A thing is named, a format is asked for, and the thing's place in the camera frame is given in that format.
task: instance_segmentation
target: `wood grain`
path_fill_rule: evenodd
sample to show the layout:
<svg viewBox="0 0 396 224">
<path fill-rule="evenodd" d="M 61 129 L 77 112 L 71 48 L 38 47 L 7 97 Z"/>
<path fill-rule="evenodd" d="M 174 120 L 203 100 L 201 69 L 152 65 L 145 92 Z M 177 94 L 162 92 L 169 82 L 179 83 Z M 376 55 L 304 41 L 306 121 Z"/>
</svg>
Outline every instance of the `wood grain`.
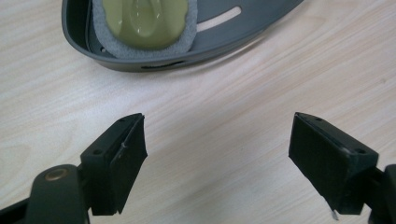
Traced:
<svg viewBox="0 0 396 224">
<path fill-rule="evenodd" d="M 61 6 L 0 1 L 0 208 L 137 112 L 148 158 L 123 213 L 92 223 L 335 223 L 288 158 L 296 111 L 378 151 L 380 169 L 396 163 L 393 0 L 305 0 L 233 55 L 150 74 L 74 50 Z"/>
</svg>

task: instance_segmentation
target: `brass screw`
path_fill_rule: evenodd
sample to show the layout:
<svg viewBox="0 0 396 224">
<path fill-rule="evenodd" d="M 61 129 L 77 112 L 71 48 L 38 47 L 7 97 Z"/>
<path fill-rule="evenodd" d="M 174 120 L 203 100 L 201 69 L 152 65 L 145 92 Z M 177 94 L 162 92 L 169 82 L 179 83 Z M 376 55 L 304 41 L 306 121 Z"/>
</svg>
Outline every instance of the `brass screw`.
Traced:
<svg viewBox="0 0 396 224">
<path fill-rule="evenodd" d="M 58 179 L 62 179 L 65 176 L 67 176 L 68 173 L 69 173 L 69 171 L 67 169 L 64 169 L 64 168 L 59 168 L 59 169 L 56 169 L 56 170 L 52 170 L 52 171 L 49 171 L 46 174 L 46 180 L 55 181 L 55 180 L 58 180 Z"/>
</svg>

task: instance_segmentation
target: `screw hole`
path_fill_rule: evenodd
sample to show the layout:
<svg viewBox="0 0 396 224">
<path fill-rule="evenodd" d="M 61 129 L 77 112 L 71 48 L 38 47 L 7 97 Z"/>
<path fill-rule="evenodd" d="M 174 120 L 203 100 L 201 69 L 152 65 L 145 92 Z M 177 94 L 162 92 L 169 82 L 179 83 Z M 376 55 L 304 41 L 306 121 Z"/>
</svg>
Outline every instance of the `screw hole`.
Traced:
<svg viewBox="0 0 396 224">
<path fill-rule="evenodd" d="M 93 155 L 100 155 L 100 154 L 102 154 L 102 150 L 100 150 L 100 149 L 96 149 L 96 150 L 93 152 Z"/>
<path fill-rule="evenodd" d="M 355 151 L 359 154 L 366 154 L 367 152 L 364 149 L 356 148 Z"/>
</svg>

